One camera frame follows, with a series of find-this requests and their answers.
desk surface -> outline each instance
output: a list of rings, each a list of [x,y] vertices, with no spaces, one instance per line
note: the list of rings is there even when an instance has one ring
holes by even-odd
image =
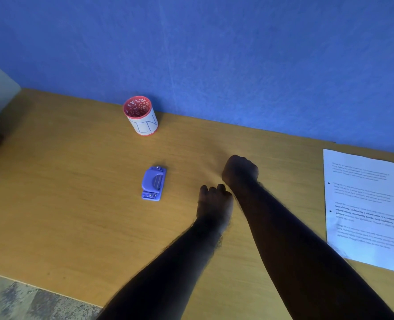
[[[325,238],[328,148],[394,162],[394,154],[217,122],[157,115],[137,135],[121,107],[23,90],[0,115],[0,275],[103,306],[194,220],[202,184],[231,154]],[[151,165],[168,168],[160,202],[141,199]],[[394,272],[350,262],[394,310]],[[184,319],[290,319],[235,206],[222,247]]]

pen holder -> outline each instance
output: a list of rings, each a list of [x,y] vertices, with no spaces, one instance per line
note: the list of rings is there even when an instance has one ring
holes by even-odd
[[[151,101],[145,96],[134,96],[127,100],[123,112],[141,136],[154,134],[159,126]]]

tiled floor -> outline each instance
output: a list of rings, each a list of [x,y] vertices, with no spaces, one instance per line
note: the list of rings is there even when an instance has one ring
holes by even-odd
[[[0,277],[0,320],[93,320],[100,307]]]

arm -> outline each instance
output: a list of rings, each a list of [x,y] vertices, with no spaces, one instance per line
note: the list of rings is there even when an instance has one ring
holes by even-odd
[[[258,167],[232,156],[222,175],[294,320],[394,319],[394,313],[327,243],[258,182]]]
[[[180,319],[194,286],[228,225],[233,207],[225,186],[202,186],[197,220],[130,280],[98,319]]]

forearm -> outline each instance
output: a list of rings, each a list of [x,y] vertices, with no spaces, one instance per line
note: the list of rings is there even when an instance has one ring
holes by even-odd
[[[256,181],[230,187],[292,318],[394,319],[346,261]]]
[[[99,319],[180,319],[221,237],[199,218],[109,302]]]

